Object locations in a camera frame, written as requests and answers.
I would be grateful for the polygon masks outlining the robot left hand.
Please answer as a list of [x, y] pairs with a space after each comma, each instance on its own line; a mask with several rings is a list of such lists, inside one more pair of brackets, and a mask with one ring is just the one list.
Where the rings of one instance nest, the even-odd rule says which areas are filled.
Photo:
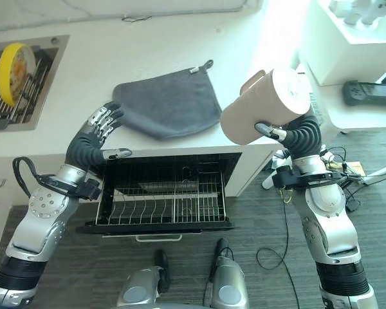
[[122, 126], [123, 115], [121, 104], [115, 101], [96, 109], [70, 142], [65, 163], [89, 170], [108, 160], [131, 156], [132, 151], [128, 148], [102, 149], [109, 135]]

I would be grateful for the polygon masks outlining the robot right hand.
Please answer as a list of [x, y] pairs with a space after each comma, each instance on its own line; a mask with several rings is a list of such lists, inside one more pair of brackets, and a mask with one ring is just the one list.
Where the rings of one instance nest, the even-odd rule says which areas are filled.
[[292, 159], [319, 155], [322, 135], [315, 115], [302, 115], [285, 127], [281, 129], [266, 122], [258, 122], [254, 125], [258, 133], [282, 144], [289, 151]]

